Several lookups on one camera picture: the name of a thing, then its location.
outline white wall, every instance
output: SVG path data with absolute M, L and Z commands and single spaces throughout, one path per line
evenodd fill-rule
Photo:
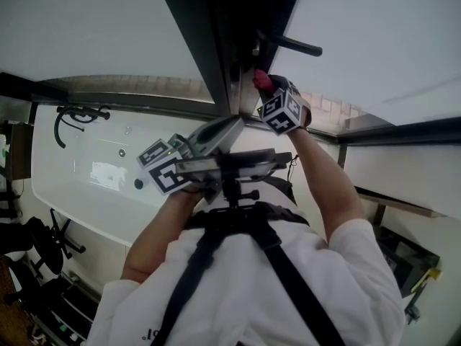
M 358 186 L 461 219 L 461 146 L 349 147 Z
M 0 71 L 202 79 L 164 0 L 0 0 Z
M 461 0 L 298 0 L 272 73 L 396 125 L 461 115 Z
M 13 120 L 16 122 L 29 122 L 32 103 L 0 96 L 0 120 Z
M 406 326 L 400 346 L 445 346 L 461 326 L 461 221 L 449 217 L 424 218 L 386 208 L 382 222 L 439 255 L 442 269 L 440 279 L 430 280 L 416 302 L 421 318 Z
M 421 319 L 405 328 L 402 346 L 444 346 L 461 326 L 460 165 L 461 146 L 347 149 L 344 170 L 356 186 L 448 215 L 430 219 L 386 208 L 383 225 L 438 254 L 443 271 L 418 300 Z

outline black cable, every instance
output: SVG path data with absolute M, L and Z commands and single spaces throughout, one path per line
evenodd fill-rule
M 62 123 L 65 123 L 66 125 L 69 125 L 69 126 L 72 127 L 72 128 L 76 128 L 76 129 L 78 129 L 78 130 L 81 130 L 82 132 L 85 131 L 83 128 L 80 128 L 80 127 L 77 127 L 76 125 L 67 123 L 67 122 L 64 120 L 64 118 L 61 119 L 61 122 L 62 122 Z
M 293 172 L 295 171 L 295 167 L 297 166 L 297 159 L 299 156 L 296 154 L 296 156 L 291 159 L 290 166 L 288 167 L 288 173 L 287 173 L 287 181 L 289 182 L 291 180 L 291 177 L 293 176 Z

